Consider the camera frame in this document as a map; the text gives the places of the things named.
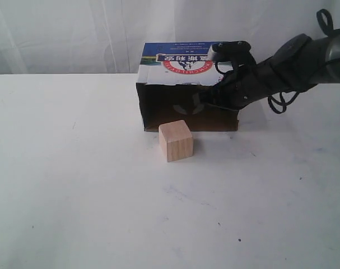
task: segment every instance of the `white backdrop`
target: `white backdrop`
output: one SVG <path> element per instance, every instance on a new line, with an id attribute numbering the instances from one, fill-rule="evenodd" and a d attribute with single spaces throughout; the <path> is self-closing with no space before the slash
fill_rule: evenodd
<path id="1" fill-rule="evenodd" d="M 257 61 L 293 36 L 322 35 L 340 0 L 0 0 L 0 73 L 136 72 L 146 41 L 235 41 Z"/>

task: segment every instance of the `wooden cube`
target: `wooden cube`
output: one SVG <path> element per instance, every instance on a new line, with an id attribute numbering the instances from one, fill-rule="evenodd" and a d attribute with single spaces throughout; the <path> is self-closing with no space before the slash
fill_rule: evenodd
<path id="1" fill-rule="evenodd" d="M 159 139 L 168 162 L 193 155 L 193 136 L 184 120 L 160 125 Z"/>

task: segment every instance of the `white table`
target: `white table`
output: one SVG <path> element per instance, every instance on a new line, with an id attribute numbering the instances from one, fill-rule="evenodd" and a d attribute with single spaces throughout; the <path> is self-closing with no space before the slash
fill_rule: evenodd
<path id="1" fill-rule="evenodd" d="M 340 268 L 340 85 L 166 163 L 135 80 L 0 76 L 0 268 Z"/>

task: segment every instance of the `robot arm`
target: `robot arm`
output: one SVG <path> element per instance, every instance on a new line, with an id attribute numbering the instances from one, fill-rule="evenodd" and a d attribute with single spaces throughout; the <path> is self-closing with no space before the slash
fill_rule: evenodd
<path id="1" fill-rule="evenodd" d="M 313 40 L 305 34 L 298 35 L 259 64 L 256 64 L 249 52 L 251 47 L 245 41 L 212 45 L 208 56 L 215 62 L 219 73 L 223 74 L 223 80 L 201 92 L 201 102 L 223 109 L 240 110 L 267 97 L 272 110 L 281 114 L 300 93 L 317 84 L 340 83 L 340 29 L 334 29 L 327 10 L 320 10 L 316 15 L 326 38 Z M 231 62 L 233 70 L 221 72 L 218 62 Z M 286 101 L 283 92 L 295 94 Z M 279 100 L 272 96 L 277 93 L 280 94 Z"/>

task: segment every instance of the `red circular logo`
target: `red circular logo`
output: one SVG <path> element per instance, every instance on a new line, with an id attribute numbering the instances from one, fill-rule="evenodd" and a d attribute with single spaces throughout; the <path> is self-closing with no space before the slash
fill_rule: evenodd
<path id="1" fill-rule="evenodd" d="M 164 67 L 168 70 L 184 75 L 194 75 L 206 72 L 211 69 L 213 66 L 212 61 L 205 62 L 186 62 L 184 64 L 180 64 L 175 61 L 163 61 Z"/>

